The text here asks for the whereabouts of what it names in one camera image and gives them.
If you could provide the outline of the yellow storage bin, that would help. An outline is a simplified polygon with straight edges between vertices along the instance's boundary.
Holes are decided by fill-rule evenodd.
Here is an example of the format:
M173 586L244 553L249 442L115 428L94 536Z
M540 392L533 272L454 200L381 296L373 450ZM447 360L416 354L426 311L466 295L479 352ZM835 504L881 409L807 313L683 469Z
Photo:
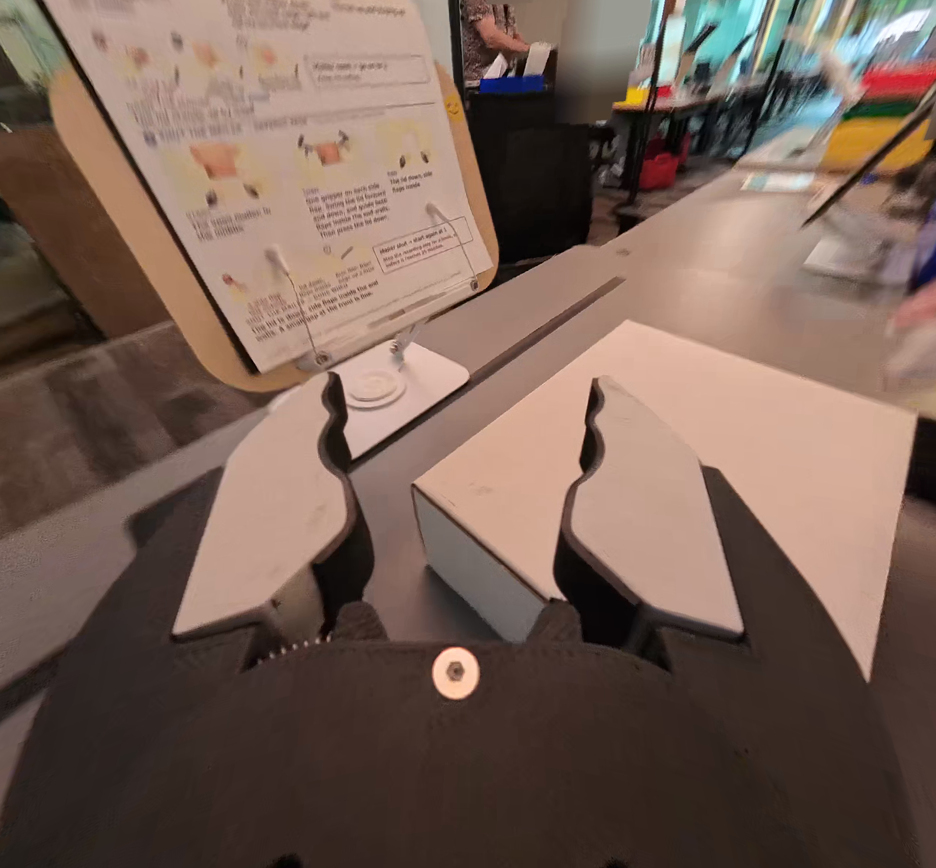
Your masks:
M903 119L896 117L857 117L841 121L830 135L820 171L853 172L890 141L902 125ZM925 158L933 145L933 139L928 138L929 125L927 117L875 167L875 172L893 174Z

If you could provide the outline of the red storage bin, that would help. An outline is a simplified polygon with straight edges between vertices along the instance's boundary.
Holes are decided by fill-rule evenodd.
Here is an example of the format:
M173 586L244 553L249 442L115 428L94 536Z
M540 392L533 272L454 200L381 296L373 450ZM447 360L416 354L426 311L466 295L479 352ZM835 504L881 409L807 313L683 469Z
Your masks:
M919 102L935 82L935 61L869 67L861 77L861 102L911 100Z

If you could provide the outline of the printed instruction sheet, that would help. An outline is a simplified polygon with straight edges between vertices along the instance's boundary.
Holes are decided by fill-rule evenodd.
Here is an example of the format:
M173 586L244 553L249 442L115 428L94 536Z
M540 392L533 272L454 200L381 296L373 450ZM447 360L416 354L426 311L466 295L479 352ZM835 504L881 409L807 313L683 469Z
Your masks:
M39 0L256 374L345 359L492 259L413 0Z

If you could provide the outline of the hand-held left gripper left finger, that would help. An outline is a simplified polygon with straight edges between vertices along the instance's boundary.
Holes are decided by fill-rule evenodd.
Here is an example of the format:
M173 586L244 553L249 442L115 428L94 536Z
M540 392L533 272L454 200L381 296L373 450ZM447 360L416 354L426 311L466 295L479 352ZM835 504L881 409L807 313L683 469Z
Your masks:
M284 394L231 453L172 628L178 640L252 628L260 645L326 640L362 599L371 533L348 476L338 375Z

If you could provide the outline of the black cabinet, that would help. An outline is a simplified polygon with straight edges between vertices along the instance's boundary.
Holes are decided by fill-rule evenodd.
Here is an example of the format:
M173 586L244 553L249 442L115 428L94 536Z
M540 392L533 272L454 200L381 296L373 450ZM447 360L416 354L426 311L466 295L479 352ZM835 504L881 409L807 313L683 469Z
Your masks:
M588 127L562 122L549 92L474 93L467 119L500 263L539 261L586 243Z

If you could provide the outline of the white cardboard mailer box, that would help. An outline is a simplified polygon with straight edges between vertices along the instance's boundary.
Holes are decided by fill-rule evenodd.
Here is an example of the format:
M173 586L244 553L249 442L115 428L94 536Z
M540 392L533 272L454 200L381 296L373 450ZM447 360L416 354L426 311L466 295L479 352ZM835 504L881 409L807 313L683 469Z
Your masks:
M415 480L434 573L506 640L561 597L561 514L602 376L722 473L870 679L917 417L631 321Z

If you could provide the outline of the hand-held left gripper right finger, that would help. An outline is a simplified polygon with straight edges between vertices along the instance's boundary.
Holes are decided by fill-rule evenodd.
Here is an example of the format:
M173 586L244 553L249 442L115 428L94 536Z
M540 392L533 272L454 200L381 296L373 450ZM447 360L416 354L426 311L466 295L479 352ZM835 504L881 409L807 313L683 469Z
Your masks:
M610 376L591 382L553 561L585 642L649 653L663 628L728 643L744 623L704 468Z

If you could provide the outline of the brown panel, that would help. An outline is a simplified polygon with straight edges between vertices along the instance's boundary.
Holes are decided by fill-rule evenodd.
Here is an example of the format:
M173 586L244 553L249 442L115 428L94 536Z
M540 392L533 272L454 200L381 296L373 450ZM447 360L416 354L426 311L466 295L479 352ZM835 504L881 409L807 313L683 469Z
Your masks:
M1 196L103 336L121 338L170 320L53 127L2 131Z

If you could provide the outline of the tilted document stand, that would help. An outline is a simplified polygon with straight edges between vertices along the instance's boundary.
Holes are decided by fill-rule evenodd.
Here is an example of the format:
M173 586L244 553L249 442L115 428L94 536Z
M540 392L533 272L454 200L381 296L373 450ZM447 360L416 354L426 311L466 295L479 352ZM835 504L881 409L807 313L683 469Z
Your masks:
M922 260L912 223L922 227L934 208L934 86L867 152L823 166L826 172L849 172L825 193L803 222L817 224L819 241L806 261L814 273L908 288ZM846 199L867 179L882 180L886 191L876 211L857 211Z

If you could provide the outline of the green storage bin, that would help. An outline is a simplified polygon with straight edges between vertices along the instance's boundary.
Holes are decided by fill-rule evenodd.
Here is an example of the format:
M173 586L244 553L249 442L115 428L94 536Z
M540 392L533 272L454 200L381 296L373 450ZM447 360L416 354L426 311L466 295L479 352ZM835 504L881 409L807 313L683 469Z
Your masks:
M862 99L841 115L841 121L843 123L850 120L901 122L915 115L918 109L927 103L924 99L901 97Z

